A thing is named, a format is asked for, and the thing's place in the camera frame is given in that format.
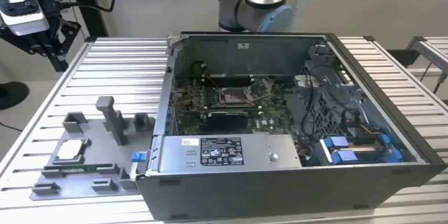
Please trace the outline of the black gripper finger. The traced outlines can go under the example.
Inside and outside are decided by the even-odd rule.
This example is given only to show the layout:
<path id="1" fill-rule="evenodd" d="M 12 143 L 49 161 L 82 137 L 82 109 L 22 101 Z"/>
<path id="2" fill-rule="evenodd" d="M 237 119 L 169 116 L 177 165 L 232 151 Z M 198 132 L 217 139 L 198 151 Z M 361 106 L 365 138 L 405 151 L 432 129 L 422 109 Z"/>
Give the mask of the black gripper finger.
<path id="1" fill-rule="evenodd" d="M 68 51 L 80 31 L 80 24 L 68 20 L 57 21 L 54 34 L 56 50 Z"/>
<path id="2" fill-rule="evenodd" d="M 53 37 L 46 32 L 17 36 L 9 29 L 1 29 L 1 39 L 21 49 L 25 53 L 38 54 L 46 58 L 56 72 L 68 69 L 65 55 L 68 53 L 68 29 L 61 29 L 64 41 L 60 42 L 57 34 Z"/>

